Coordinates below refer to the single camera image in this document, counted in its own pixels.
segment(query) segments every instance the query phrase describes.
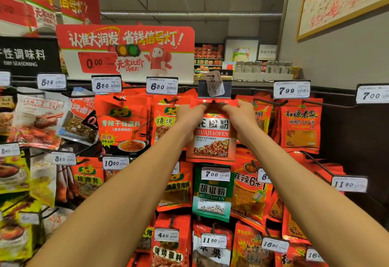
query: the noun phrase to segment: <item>wooden frame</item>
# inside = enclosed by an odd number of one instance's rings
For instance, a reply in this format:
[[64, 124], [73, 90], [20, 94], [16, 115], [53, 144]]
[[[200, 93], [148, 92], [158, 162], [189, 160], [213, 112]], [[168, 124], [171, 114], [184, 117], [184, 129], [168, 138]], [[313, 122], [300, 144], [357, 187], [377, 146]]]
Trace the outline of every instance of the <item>wooden frame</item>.
[[360, 15], [363, 15], [363, 14], [365, 14], [367, 12], [372, 11], [372, 10], [378, 9], [378, 8], [380, 8], [382, 6], [388, 5], [389, 4], [389, 0], [377, 1], [377, 2], [375, 2], [373, 4], [370, 4], [370, 5], [368, 5], [368, 6], [364, 7], [364, 8], [361, 8], [359, 10], [356, 10], [356, 11], [352, 12], [352, 13], [349, 13], [349, 14], [347, 14], [347, 15], [339, 18], [339, 19], [336, 19], [334, 21], [331, 21], [331, 22], [329, 22], [327, 24], [324, 24], [324, 25], [319, 26], [319, 27], [317, 27], [317, 28], [315, 28], [313, 30], [310, 30], [310, 31], [308, 31], [306, 33], [303, 33], [303, 34], [299, 35], [300, 27], [301, 27], [301, 19], [302, 19], [302, 16], [303, 16], [304, 4], [305, 4], [305, 0], [302, 0], [301, 8], [300, 8], [300, 16], [299, 16], [299, 21], [298, 21], [298, 27], [297, 27], [297, 33], [296, 33], [296, 41], [299, 41], [301, 39], [307, 38], [307, 37], [309, 37], [309, 36], [311, 36], [311, 35], [313, 35], [315, 33], [321, 32], [321, 31], [323, 31], [325, 29], [329, 29], [329, 28], [331, 28], [331, 27], [333, 27], [335, 25], [341, 24], [341, 23], [343, 23], [345, 21], [348, 21], [348, 20], [353, 19], [355, 17], [358, 17]]

